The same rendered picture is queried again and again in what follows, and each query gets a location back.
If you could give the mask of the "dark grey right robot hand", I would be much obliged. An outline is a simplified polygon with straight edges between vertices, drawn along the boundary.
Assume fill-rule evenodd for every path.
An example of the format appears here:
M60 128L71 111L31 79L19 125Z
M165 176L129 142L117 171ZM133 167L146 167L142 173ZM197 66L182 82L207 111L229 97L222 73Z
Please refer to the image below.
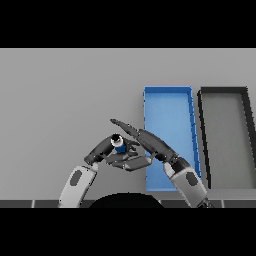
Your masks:
M154 158L163 164L169 163L171 166L175 165L178 161L178 154L153 133L143 129L136 130L133 126L116 119L111 119L111 122L122 128L128 135L135 139L135 141L123 139L126 151L116 153L109 157L114 167L122 168L126 171L134 171L150 166ZM131 158L131 146L136 144L143 147L149 153L149 156Z

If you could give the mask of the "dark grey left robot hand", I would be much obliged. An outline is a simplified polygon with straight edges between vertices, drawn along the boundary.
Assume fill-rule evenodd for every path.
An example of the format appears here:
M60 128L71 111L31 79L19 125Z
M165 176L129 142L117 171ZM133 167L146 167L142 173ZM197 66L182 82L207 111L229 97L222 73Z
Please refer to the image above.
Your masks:
M105 159L108 164L111 164L115 161L126 160L129 157L138 155L135 148L135 146L139 146L138 142L128 140L121 135L125 142L126 151L124 153L117 153L110 142L111 136L106 137L84 157L84 161L87 164L93 165L94 163L101 162L103 159Z

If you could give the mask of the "blue bin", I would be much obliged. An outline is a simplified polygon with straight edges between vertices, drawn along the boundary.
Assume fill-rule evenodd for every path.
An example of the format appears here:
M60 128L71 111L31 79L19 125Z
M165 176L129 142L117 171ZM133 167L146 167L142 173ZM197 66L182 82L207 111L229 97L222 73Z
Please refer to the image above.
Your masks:
M191 86L145 86L144 129L183 157L201 176Z

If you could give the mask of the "dark grey bin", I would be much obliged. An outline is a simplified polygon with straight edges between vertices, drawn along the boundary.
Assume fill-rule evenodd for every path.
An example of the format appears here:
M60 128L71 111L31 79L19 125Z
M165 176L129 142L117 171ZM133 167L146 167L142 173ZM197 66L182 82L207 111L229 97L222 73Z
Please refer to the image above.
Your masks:
M209 189L256 189L256 130L247 87L197 93Z

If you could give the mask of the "flat black rounded shape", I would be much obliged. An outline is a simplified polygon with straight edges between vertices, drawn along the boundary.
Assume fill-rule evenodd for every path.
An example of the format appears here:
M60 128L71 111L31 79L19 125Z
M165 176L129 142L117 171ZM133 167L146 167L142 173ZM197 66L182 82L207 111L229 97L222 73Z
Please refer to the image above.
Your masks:
M91 208L162 208L162 205L151 195L117 193L99 198Z

